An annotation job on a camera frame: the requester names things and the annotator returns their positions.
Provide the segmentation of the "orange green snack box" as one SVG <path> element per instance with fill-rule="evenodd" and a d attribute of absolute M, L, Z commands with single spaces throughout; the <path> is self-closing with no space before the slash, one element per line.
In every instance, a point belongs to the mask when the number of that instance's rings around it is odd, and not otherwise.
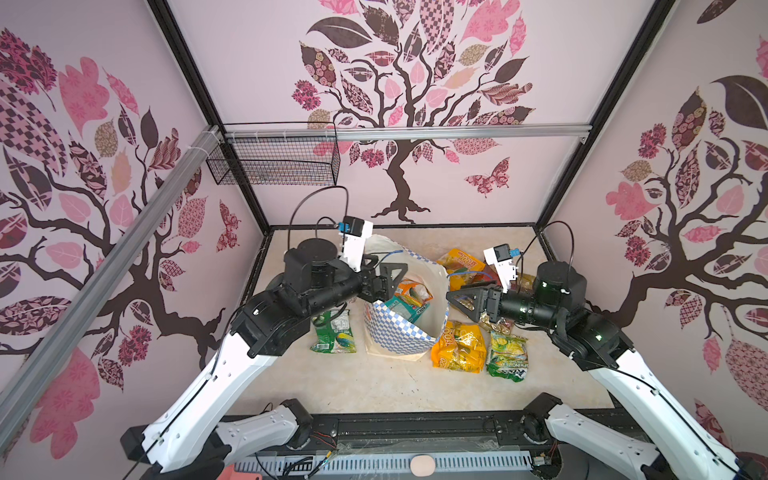
<path fill-rule="evenodd" d="M 411 324 L 415 324 L 426 312 L 434 297 L 425 284 L 406 279 L 397 287 L 395 295 L 385 306 Z"/>

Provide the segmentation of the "yellow orange snack bag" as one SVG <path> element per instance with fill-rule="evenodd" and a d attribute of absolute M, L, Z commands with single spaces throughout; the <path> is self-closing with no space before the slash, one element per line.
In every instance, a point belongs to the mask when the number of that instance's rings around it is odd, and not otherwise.
<path fill-rule="evenodd" d="M 457 248 L 444 254 L 437 263 L 446 270 L 450 291 L 490 279 L 484 262 Z"/>

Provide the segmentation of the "yellow chips bag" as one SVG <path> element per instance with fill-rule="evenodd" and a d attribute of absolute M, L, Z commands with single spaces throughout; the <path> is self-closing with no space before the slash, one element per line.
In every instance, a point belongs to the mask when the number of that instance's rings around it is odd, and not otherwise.
<path fill-rule="evenodd" d="M 486 355 L 478 325 L 448 320 L 430 357 L 434 368 L 479 374 L 484 369 Z"/>

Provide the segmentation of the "gold candy bag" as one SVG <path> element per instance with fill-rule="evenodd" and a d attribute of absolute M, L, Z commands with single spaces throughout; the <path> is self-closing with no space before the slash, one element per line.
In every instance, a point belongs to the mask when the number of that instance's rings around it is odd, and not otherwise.
<path fill-rule="evenodd" d="M 535 276 L 523 272 L 522 256 L 517 258 L 516 266 L 518 267 L 518 279 L 515 283 L 512 284 L 512 287 L 508 292 L 532 294 L 534 290 Z M 496 270 L 492 266 L 486 265 L 485 272 L 490 277 L 490 279 L 488 281 L 477 283 L 489 283 L 491 285 L 501 287 L 499 277 L 497 276 Z"/>

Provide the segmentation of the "blue checkered paper bag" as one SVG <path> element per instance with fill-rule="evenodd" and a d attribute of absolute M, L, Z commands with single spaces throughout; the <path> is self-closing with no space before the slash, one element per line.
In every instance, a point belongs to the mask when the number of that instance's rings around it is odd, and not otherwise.
<path fill-rule="evenodd" d="M 386 263 L 407 266 L 392 299 L 364 305 L 366 351 L 416 361 L 438 342 L 449 318 L 447 272 L 437 262 L 381 235 L 367 240 L 365 252 Z"/>

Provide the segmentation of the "green yellow snack bag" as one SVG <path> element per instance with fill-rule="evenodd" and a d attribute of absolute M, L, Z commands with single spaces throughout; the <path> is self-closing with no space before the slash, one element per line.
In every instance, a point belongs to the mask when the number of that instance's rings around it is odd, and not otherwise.
<path fill-rule="evenodd" d="M 486 360 L 487 373 L 519 383 L 525 380 L 528 368 L 527 339 L 492 331 Z"/>

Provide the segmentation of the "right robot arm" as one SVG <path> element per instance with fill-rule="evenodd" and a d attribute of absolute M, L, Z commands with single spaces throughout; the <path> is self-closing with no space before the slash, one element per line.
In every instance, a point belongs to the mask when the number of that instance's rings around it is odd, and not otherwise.
<path fill-rule="evenodd" d="M 585 306 L 587 281 L 571 265 L 539 265 L 531 293 L 483 282 L 447 293 L 470 320 L 501 319 L 546 332 L 598 381 L 647 436 L 641 442 L 540 394 L 525 413 L 546 438 L 570 444 L 629 479 L 764 479 L 760 462 L 707 432 L 652 373 L 622 329 Z"/>

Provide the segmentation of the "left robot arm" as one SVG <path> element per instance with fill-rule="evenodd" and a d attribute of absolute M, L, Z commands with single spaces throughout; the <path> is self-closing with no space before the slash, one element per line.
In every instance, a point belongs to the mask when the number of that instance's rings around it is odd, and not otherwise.
<path fill-rule="evenodd" d="M 341 248 L 310 238 L 286 251 L 284 272 L 237 309 L 216 355 L 179 399 L 153 423 L 123 434 L 128 459 L 148 467 L 143 478 L 216 479 L 264 449 L 298 450 L 309 442 L 313 417 L 296 399 L 240 420 L 223 418 L 314 318 L 353 298 L 393 297 L 407 264 L 381 262 L 364 249 L 364 239 L 350 235 Z"/>

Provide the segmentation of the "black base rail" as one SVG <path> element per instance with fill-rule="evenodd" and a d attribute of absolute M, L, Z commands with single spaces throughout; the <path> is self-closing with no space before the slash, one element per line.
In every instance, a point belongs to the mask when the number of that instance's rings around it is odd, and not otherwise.
<path fill-rule="evenodd" d="M 629 479 L 570 444 L 546 438 L 545 432 L 536 429 L 526 415 L 526 407 L 502 411 L 312 415 L 313 430 L 303 448 L 271 447 L 241 461 L 257 455 L 305 455 L 312 459 L 315 455 L 415 453 L 417 457 L 412 460 L 410 474 L 315 479 Z M 648 439 L 624 409 L 576 412 L 638 441 Z M 435 462 L 429 456 L 441 452 L 497 451 L 525 451 L 531 456 L 533 469 L 530 472 L 437 474 Z"/>

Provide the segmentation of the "aluminium rail back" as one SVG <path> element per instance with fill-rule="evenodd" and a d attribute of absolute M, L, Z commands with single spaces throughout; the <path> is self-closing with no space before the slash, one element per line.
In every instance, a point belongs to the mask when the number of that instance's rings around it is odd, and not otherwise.
<path fill-rule="evenodd" d="M 453 127 L 387 127 L 339 129 L 331 126 L 322 129 L 266 129 L 238 130 L 225 135 L 231 140 L 278 139 L 316 141 L 379 141 L 379 140 L 438 140 L 474 138 L 531 138 L 531 137 L 576 137 L 589 136 L 592 126 L 588 124 L 520 124 L 492 126 Z"/>

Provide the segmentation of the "aluminium rail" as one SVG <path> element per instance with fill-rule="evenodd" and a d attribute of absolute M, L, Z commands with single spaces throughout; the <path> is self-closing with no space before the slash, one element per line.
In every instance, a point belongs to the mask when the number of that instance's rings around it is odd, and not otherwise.
<path fill-rule="evenodd" d="M 438 140 L 474 138 L 531 138 L 531 137 L 576 137 L 589 136 L 592 126 L 588 124 L 520 124 L 492 126 L 453 127 L 387 127 L 339 129 L 331 126 L 322 129 L 266 129 L 238 130 L 225 135 L 231 140 L 278 139 L 316 141 L 379 141 L 379 140 Z"/>
<path fill-rule="evenodd" d="M 63 317 L 49 330 L 1 393 L 1 447 L 6 448 L 63 367 L 142 248 L 170 212 L 196 170 L 219 145 L 221 128 L 205 127 L 166 177 L 137 219 L 77 293 Z"/>

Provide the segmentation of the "aluminium rail left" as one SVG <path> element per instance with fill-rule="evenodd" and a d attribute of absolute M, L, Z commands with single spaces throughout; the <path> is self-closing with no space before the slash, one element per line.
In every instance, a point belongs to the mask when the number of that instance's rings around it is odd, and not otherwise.
<path fill-rule="evenodd" d="M 49 330 L 1 393 L 1 447 L 6 448 L 63 367 L 142 248 L 170 212 L 196 170 L 219 145 L 221 128 L 205 127 L 166 177 L 137 219 L 77 293 L 63 317 Z"/>

